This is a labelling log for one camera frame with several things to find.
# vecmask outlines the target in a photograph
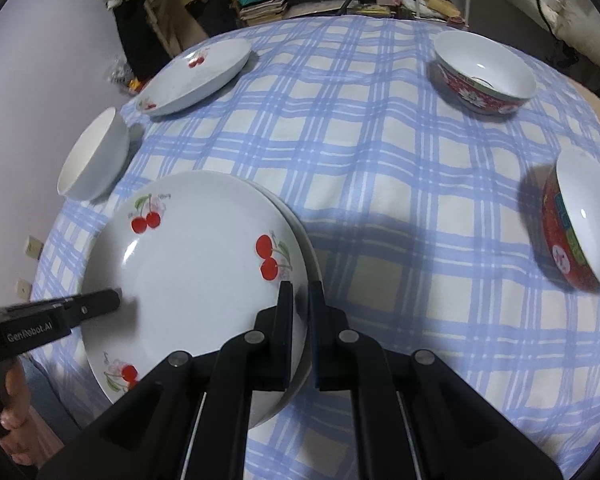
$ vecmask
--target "plaid tablecloth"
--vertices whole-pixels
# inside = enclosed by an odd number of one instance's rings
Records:
[[[254,54],[218,94],[157,122],[122,108],[141,146],[108,200],[64,204],[34,298],[79,290],[95,235],[144,184],[202,168],[255,180],[302,220],[354,328],[437,352],[568,478],[600,440],[600,297],[555,267],[541,186],[565,146],[600,161],[600,124],[523,54],[538,95],[513,117],[467,111],[436,79],[440,30],[345,16],[225,35]],[[35,357],[81,424],[106,408],[79,330]],[[355,478],[353,439],[349,396],[306,384],[251,433],[247,476]]]

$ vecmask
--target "plate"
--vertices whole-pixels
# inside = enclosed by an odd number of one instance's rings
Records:
[[[282,199],[277,196],[275,193],[269,191],[264,186],[253,182],[251,180],[247,181],[251,184],[255,189],[261,192],[264,196],[266,196],[273,204],[278,208],[278,210],[285,217],[286,222],[291,227],[291,230],[294,232],[296,236],[296,240],[298,241],[298,245],[300,250],[302,251],[302,258],[304,259],[304,266],[306,267],[307,277],[310,282],[314,281],[322,281],[322,273],[320,272],[320,265],[318,264],[318,256],[315,254],[314,247],[311,244],[311,240],[309,240],[309,235],[304,230],[304,226],[302,222],[298,219],[293,211],[282,202]],[[304,350],[302,350],[302,355],[300,356],[300,362],[298,363],[298,368],[296,368],[296,373],[291,378],[291,382],[289,383],[289,388],[283,394],[279,406],[271,414],[271,416],[265,416],[262,419],[262,422],[265,422],[272,416],[274,416],[282,407],[286,406],[291,399],[294,398],[296,393],[300,390],[304,382],[309,377],[309,373],[311,373],[311,347],[310,345],[305,345]]]
[[[112,402],[175,350],[196,356],[253,328],[294,284],[292,377],[306,338],[307,273],[284,216],[245,181],[179,173],[136,193],[95,241],[85,292],[122,290],[118,312],[83,324],[87,358]],[[254,392],[250,426],[282,408],[282,392]]]
[[[250,53],[251,43],[236,38],[181,54],[142,89],[136,109],[148,116],[163,116],[194,105],[231,81]]]

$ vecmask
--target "red cherry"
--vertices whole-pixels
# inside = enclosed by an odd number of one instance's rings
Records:
[[[261,258],[270,258],[273,254],[273,243],[268,235],[262,235],[256,240],[256,252]]]
[[[262,277],[268,282],[275,280],[278,275],[278,262],[273,258],[267,258],[260,266],[260,272],[262,273]]]
[[[131,221],[131,228],[138,234],[144,233],[146,231],[146,220],[141,216],[136,216]]]
[[[133,365],[125,365],[120,371],[120,375],[127,382],[135,381],[138,378],[138,370]]]
[[[160,225],[160,215],[155,211],[150,211],[146,216],[146,224],[151,229],[157,228]]]

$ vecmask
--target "table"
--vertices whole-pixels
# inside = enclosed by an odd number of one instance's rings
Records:
[[[541,186],[560,149],[600,161],[600,123],[562,75],[525,54],[538,95],[513,117],[467,111],[432,63],[438,25],[362,16],[238,30],[254,56],[204,102],[151,122],[105,201],[67,201],[33,297],[79,290],[94,236],[139,187],[215,170],[254,180],[304,223],[326,299],[400,352],[430,348],[560,465],[600,440],[600,297],[569,290],[544,243]],[[79,330],[39,349],[86,424],[108,401]],[[350,400],[305,385],[253,430],[247,478],[354,478]]]

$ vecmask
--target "red patterned bowl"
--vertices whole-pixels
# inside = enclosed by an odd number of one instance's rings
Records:
[[[462,103],[482,114],[510,114],[536,94],[536,78],[508,48],[464,30],[447,30],[434,41],[446,84]]]
[[[542,227],[565,279],[600,293],[600,164],[583,150],[558,156],[544,184]]]

